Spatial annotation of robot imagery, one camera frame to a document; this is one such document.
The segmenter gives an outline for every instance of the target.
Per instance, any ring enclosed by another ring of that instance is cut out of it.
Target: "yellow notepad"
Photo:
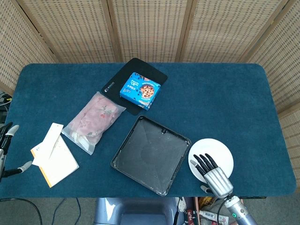
[[[42,143],[40,143],[33,149],[31,149],[33,157],[41,153],[42,149],[40,149],[40,147],[42,146]],[[39,168],[43,176],[45,177],[49,187],[53,187],[62,179],[66,178],[72,172],[77,170],[79,166],[66,143],[64,142],[62,137],[59,136],[49,159],[43,162],[43,164],[40,165]]]

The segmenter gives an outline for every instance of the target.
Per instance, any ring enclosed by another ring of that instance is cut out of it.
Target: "blue tablecloth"
[[[7,155],[11,169],[33,159],[52,122],[67,125],[123,63],[30,64],[19,77],[7,121],[20,128]],[[141,114],[188,137],[214,138],[231,151],[230,177],[239,196],[284,195],[296,183],[264,69],[257,64],[152,63],[168,75]],[[41,171],[2,179],[0,197],[157,196],[110,166],[137,116],[123,112],[92,156],[62,136],[79,169],[49,188]],[[167,196],[204,196],[185,158]]]

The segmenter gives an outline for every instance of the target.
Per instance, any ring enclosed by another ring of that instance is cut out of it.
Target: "blue box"
[[[159,91],[160,84],[133,72],[121,89],[120,96],[145,110],[149,110]]]

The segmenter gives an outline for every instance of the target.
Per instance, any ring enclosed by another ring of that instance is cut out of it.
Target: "paper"
[[[42,142],[31,149],[33,157],[41,154],[44,151],[43,147],[44,143]],[[58,140],[52,149],[50,158],[47,161],[44,161],[39,168],[49,187],[53,187],[62,179],[77,170],[79,166],[66,143],[59,135]]]
[[[32,164],[41,166],[44,162],[48,161],[53,151],[54,145],[60,136],[61,130],[64,125],[52,123],[50,129],[48,130],[43,142],[41,143],[42,151],[38,151]]]

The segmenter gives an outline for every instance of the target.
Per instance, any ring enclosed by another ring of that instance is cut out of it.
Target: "plastic bag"
[[[62,130],[62,133],[90,155],[102,134],[126,108],[115,104],[99,91]]]

